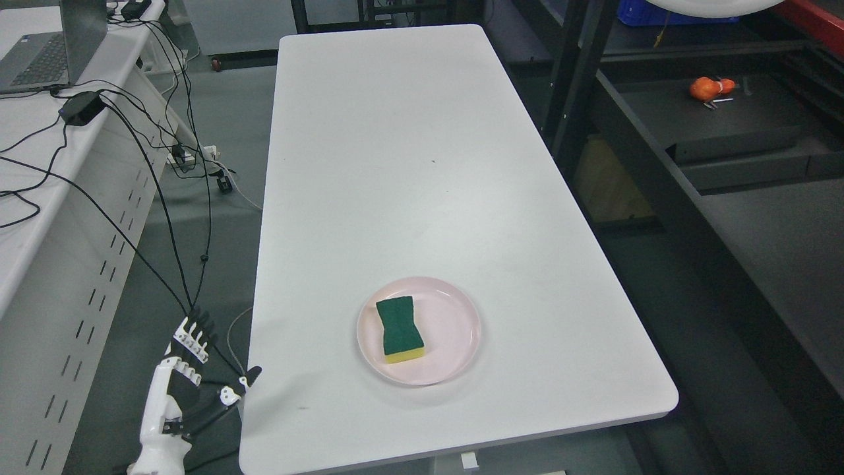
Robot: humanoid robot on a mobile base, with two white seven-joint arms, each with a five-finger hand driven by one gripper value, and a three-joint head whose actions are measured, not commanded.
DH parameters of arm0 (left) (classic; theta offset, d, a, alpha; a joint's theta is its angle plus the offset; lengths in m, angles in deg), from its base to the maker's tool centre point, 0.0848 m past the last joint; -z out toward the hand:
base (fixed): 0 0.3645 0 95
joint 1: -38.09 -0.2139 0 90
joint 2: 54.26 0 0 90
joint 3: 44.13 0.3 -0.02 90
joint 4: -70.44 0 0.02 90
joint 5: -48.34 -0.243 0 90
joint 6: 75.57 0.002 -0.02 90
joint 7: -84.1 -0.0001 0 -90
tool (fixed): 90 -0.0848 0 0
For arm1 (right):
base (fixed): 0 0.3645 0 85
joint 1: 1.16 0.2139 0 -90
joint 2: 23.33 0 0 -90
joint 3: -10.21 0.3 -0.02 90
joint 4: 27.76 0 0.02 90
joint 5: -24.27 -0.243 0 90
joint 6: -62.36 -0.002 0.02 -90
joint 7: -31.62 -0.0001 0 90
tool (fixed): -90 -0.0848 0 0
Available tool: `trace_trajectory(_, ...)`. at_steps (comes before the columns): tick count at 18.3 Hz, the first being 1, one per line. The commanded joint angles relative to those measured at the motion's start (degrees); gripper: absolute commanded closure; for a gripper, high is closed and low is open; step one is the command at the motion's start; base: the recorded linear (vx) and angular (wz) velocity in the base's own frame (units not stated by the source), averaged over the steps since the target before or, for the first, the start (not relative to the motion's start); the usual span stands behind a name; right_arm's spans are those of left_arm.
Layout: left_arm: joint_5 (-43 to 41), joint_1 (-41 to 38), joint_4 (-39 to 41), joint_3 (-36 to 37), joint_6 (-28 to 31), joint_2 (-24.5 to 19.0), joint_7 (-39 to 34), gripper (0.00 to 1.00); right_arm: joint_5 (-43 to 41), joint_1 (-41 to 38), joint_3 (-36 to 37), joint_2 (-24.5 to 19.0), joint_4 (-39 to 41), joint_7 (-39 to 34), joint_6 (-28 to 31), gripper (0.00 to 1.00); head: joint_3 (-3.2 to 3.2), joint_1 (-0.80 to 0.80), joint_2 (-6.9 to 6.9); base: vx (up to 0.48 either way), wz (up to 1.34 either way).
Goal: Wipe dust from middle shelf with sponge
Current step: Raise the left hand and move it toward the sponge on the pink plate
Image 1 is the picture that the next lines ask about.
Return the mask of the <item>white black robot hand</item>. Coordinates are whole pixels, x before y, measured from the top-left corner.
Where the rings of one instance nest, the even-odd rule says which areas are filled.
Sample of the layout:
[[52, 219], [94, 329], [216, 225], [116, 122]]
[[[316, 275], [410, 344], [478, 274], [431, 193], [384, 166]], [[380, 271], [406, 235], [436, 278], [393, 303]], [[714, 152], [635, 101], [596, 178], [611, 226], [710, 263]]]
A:
[[148, 389], [141, 451], [127, 473], [186, 473], [184, 459], [196, 436], [230, 413], [261, 375], [259, 366], [235, 370], [234, 381], [222, 384], [205, 406], [199, 406], [203, 367], [217, 342], [213, 328], [208, 313], [194, 307], [172, 334]]

